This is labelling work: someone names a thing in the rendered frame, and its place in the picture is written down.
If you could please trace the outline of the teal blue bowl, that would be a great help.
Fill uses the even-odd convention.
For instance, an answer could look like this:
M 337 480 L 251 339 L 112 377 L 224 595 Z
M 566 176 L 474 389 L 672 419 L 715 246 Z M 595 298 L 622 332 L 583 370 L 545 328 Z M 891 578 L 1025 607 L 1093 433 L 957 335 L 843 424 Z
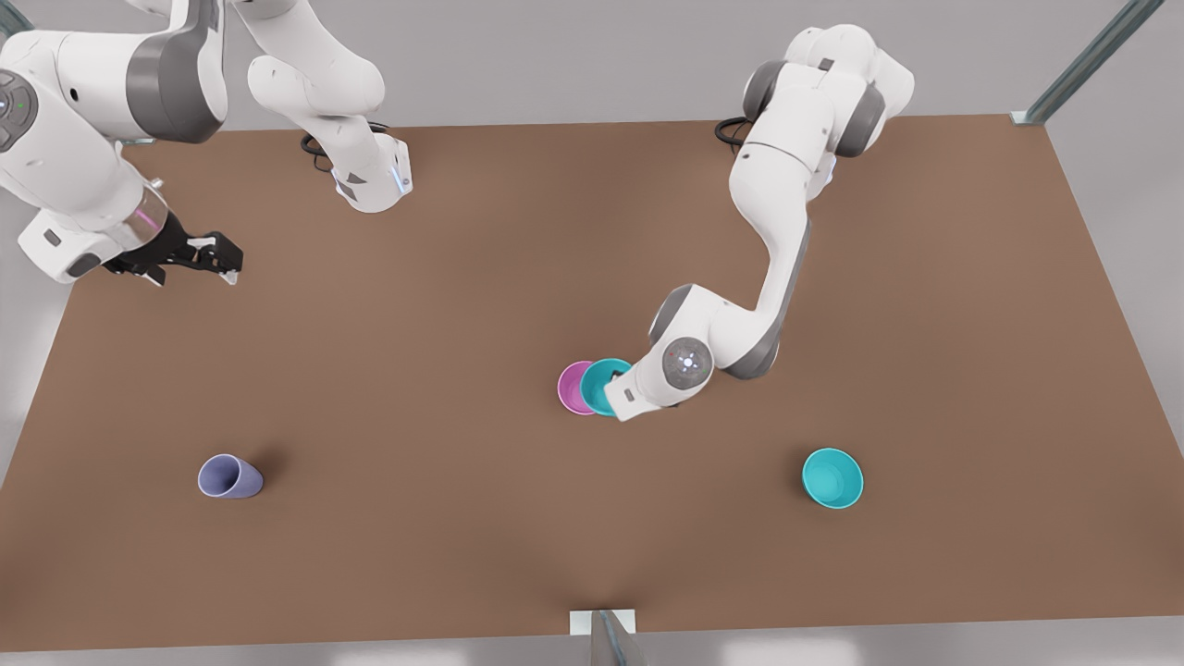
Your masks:
M 584 404 L 586 404 L 593 414 L 616 417 L 614 409 L 610 405 L 609 397 L 606 397 L 605 388 L 607 388 L 610 382 L 612 382 L 617 376 L 626 374 L 631 367 L 633 366 L 629 361 L 616 358 L 596 360 L 588 365 L 581 376 L 579 385 Z
M 823 448 L 804 460 L 802 486 L 825 510 L 849 510 L 864 489 L 861 465 L 847 452 Z

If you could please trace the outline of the pink bowl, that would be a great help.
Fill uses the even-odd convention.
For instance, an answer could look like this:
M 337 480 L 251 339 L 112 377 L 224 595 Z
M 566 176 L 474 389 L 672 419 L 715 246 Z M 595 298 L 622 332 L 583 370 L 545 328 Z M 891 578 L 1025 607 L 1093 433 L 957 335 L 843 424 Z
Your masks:
M 591 365 L 591 360 L 571 363 L 559 376 L 556 395 L 560 403 L 571 414 L 596 414 L 596 410 L 588 408 L 581 393 L 581 380 Z

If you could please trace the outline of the lavender purple cup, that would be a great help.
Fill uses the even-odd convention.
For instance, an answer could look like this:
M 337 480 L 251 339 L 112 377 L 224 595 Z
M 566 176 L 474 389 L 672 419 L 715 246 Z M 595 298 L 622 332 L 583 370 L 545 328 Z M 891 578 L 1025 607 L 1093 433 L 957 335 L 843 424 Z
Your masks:
M 264 478 L 242 457 L 219 454 L 208 459 L 200 468 L 198 488 L 204 497 L 215 499 L 245 499 L 263 489 Z

